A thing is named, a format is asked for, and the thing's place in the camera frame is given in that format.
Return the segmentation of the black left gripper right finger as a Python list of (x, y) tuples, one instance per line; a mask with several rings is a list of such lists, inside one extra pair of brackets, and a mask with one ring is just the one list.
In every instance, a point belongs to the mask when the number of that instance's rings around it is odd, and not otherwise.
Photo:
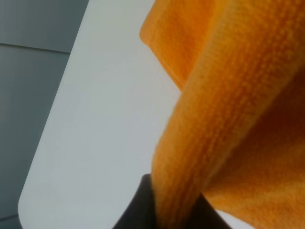
[(190, 213), (191, 229), (231, 229), (206, 198), (200, 194)]

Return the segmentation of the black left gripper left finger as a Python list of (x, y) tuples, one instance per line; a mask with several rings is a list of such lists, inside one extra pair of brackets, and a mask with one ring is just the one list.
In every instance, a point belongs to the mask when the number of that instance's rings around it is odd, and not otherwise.
[(151, 175), (142, 176), (140, 184), (127, 209), (114, 229), (155, 229), (156, 216)]

